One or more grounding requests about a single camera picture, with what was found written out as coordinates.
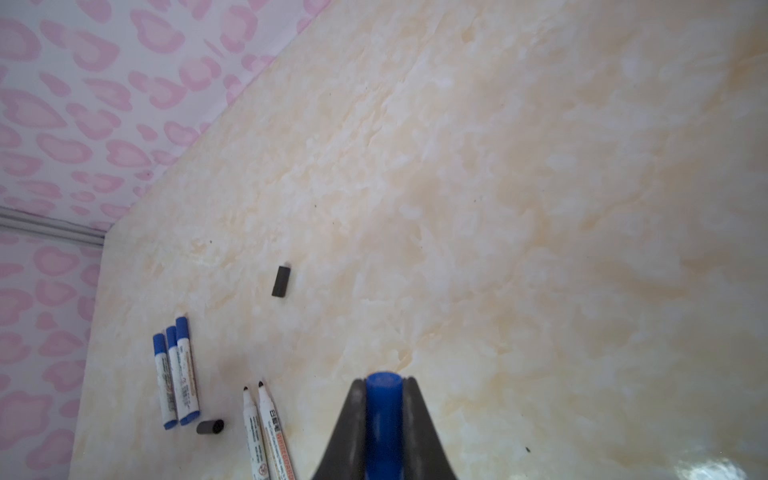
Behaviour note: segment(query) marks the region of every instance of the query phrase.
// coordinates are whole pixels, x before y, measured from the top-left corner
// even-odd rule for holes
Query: blue cylinder
[[[402,378],[392,372],[366,378],[366,477],[402,476]]]

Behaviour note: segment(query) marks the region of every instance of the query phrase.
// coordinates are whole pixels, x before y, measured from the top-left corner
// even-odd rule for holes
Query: blue-capped marker
[[[187,317],[180,316],[176,319],[176,342],[179,349],[179,363],[181,364],[181,401],[185,412],[181,417],[181,425],[191,423],[200,416],[200,406],[197,402],[197,384],[194,380],[194,365],[192,363],[192,349],[190,347],[190,330]]]
[[[152,337],[154,343],[154,366],[157,368],[157,392],[160,395],[160,415],[163,427],[172,429],[177,423],[174,386],[171,379],[168,354],[165,351],[165,337],[158,333]]]
[[[176,412],[179,423],[185,425],[182,420],[189,414],[188,406],[181,401],[181,361],[179,359],[179,348],[176,342],[176,327],[171,325],[165,329],[165,335],[168,337],[168,361],[170,362],[170,374],[174,379],[174,394],[176,399]]]

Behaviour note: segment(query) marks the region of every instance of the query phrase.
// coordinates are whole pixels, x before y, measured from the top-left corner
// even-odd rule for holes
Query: whiteboard marker
[[[174,384],[170,377],[170,365],[165,349],[165,336],[158,333],[152,337],[154,343],[154,366],[157,369],[157,393],[160,396],[160,416],[163,428],[172,429],[177,422]]]
[[[245,420],[246,436],[248,437],[248,452],[250,453],[250,470],[253,480],[270,480],[270,469],[266,464],[266,450],[261,439],[261,421],[259,410],[250,398],[248,387],[243,388],[243,420]]]
[[[176,327],[171,325],[165,330],[168,337],[168,359],[170,360],[170,376],[174,380],[174,394],[176,397],[176,412],[182,419],[189,415],[189,407],[181,401],[181,361],[179,360],[179,348],[176,344]]]
[[[183,417],[179,415],[181,417],[179,423],[187,425],[200,416],[187,317],[180,316],[176,319],[176,334],[178,335],[176,341],[179,347],[179,363],[181,364],[181,401],[184,404],[184,408],[188,411]]]
[[[266,392],[264,382],[259,382],[259,410],[261,411],[261,421],[264,424],[266,442],[270,445],[272,458],[275,461],[277,479],[296,480],[288,457],[283,429],[280,428],[280,419],[277,418],[275,404],[270,398],[270,394]]]

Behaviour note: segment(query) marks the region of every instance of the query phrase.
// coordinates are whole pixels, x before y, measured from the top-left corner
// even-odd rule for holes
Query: pink patterned wallpaper
[[[2,478],[67,478],[100,260],[0,233]]]
[[[330,0],[4,0],[0,204],[107,230]]]

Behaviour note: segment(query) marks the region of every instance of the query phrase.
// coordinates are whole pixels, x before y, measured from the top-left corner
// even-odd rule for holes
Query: white marker barrel
[[[168,354],[165,349],[165,336],[158,333],[152,337],[154,343],[154,366],[157,369],[157,393],[160,396],[160,416],[163,428],[172,429],[177,423],[174,384],[170,377]]]
[[[179,348],[176,342],[176,326],[169,326],[165,330],[168,337],[168,361],[170,362],[170,376],[174,380],[174,393],[176,398],[176,412],[179,420],[189,415],[189,405],[181,401],[181,361],[179,360]]]
[[[189,409],[189,413],[181,417],[179,423],[186,425],[200,416],[187,317],[180,316],[176,319],[176,334],[178,335],[176,342],[179,347],[179,363],[181,363],[181,401],[184,407]]]
[[[280,419],[277,417],[277,409],[266,392],[263,382],[259,382],[259,410],[261,421],[264,424],[266,442],[270,445],[272,458],[275,461],[275,472],[278,480],[296,480],[293,476],[293,467],[290,464],[288,448],[286,447],[283,429],[280,427]]]
[[[253,399],[250,398],[248,387],[243,389],[243,420],[248,437],[250,470],[253,473],[253,480],[270,480],[270,469],[266,464],[266,450],[264,450],[264,442],[261,437],[259,410],[253,403]]]

